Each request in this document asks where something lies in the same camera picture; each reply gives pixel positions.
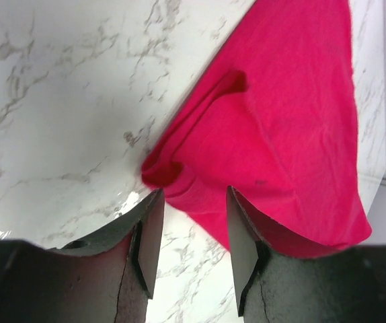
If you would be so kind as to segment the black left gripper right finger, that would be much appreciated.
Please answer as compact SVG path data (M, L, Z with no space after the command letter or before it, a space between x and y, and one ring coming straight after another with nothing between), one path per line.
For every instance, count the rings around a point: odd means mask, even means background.
M386 322L386 245L331 253L227 189L237 314L244 322Z

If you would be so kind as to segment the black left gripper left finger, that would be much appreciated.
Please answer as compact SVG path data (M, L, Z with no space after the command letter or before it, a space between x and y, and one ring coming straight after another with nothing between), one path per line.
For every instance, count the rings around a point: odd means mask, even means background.
M144 322L153 297L165 198L62 248L0 240L0 322Z

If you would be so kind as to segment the magenta t shirt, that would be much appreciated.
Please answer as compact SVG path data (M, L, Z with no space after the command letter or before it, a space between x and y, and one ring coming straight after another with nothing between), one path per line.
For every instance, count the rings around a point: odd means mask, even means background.
M256 1L148 155L141 177L229 246L226 191L276 251L366 240L347 1Z

